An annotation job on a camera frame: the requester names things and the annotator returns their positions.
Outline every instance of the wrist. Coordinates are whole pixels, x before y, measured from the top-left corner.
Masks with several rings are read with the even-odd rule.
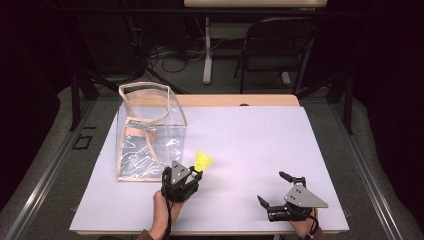
[[[157,227],[152,227],[149,230],[149,234],[153,238],[153,240],[162,240],[163,236],[165,235],[165,230]]]

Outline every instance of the black cable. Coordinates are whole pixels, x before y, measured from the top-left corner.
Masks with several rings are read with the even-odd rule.
[[[183,89],[181,89],[181,88],[175,86],[174,84],[170,83],[168,80],[166,80],[165,78],[160,76],[157,72],[155,72],[153,69],[147,68],[146,70],[147,70],[147,72],[151,73],[155,78],[157,78],[159,81],[161,81],[163,84],[169,86],[172,89],[172,91],[174,91],[175,93],[189,94],[189,92],[186,92]]]
[[[318,222],[318,219],[316,218],[317,210],[313,208],[313,211],[315,211],[315,216],[297,212],[297,214],[301,216],[312,219],[313,222],[312,222],[311,229],[309,230],[309,233],[308,233],[309,236],[313,236],[318,231],[318,228],[319,228],[319,222]]]
[[[165,180],[162,178],[162,186],[165,186]],[[168,209],[168,225],[166,226],[165,235],[163,236],[162,240],[167,240],[169,238],[169,235],[171,234],[171,225],[172,225],[172,206],[169,205],[168,195],[166,194],[166,190],[162,191],[163,195],[165,195],[165,201],[166,201],[166,208]]]

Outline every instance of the wire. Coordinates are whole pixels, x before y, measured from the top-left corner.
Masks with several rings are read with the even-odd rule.
[[[309,237],[312,237],[317,232],[317,230],[319,228],[319,222],[318,222],[318,219],[316,218],[317,210],[316,210],[316,208],[312,208],[312,211],[314,211],[314,216],[297,212],[297,214],[304,216],[304,217],[307,217],[307,218],[310,218],[313,221],[312,225],[311,225],[311,229],[309,230],[309,233],[308,233]]]
[[[165,186],[165,179],[162,178],[162,186]],[[167,240],[169,238],[169,235],[171,234],[171,225],[172,225],[172,206],[174,206],[174,204],[172,204],[172,206],[169,205],[169,200],[168,200],[168,194],[166,193],[166,190],[162,191],[164,197],[165,197],[165,201],[166,201],[166,208],[168,209],[168,225],[166,226],[166,230],[165,230],[165,235],[163,236],[163,240]]]

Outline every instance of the sleeve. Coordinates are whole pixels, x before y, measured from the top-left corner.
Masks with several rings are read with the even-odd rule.
[[[154,240],[154,239],[150,236],[149,232],[146,229],[143,229],[143,231],[138,236],[137,240]]]

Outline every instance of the black curtain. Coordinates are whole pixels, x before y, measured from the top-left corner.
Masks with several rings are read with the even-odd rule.
[[[43,66],[45,59],[38,59],[40,64],[36,61],[37,56],[24,44],[25,34],[18,32],[23,30],[15,28],[17,23],[12,24],[3,10],[7,9],[0,11],[0,96],[5,110],[0,124],[0,209],[9,201],[50,131],[60,105],[57,91],[62,88],[52,79],[55,71],[42,71],[47,67]],[[24,23],[29,29],[36,27],[33,22]],[[45,48],[42,42],[32,43],[34,48],[38,44],[40,49]]]
[[[377,154],[398,198],[424,231],[424,18],[403,1],[355,78],[368,110]]]

